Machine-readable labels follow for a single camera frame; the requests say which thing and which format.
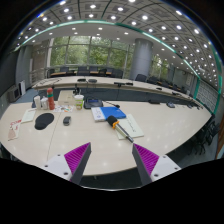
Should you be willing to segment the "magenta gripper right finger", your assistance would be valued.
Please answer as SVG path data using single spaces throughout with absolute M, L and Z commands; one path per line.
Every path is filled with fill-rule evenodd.
M 132 154 L 143 186 L 180 170 L 167 155 L 158 156 L 138 144 L 133 144 Z

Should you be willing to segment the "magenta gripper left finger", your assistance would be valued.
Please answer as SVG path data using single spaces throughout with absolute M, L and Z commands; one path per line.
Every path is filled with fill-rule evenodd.
M 74 184 L 79 184 L 91 154 L 91 143 L 81 145 L 66 154 L 57 154 L 43 169 Z

